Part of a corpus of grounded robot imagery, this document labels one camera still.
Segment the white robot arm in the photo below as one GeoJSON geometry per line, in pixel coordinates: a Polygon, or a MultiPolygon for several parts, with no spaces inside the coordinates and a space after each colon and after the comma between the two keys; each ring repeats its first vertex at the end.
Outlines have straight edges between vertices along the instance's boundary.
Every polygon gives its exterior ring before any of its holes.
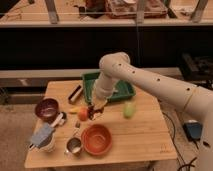
{"type": "Polygon", "coordinates": [[[95,109],[105,106],[119,80],[141,88],[188,113],[203,125],[195,171],[213,171],[213,91],[136,68],[130,64],[130,57],[124,52],[103,56],[99,68],[100,75],[92,91],[95,109]]]}

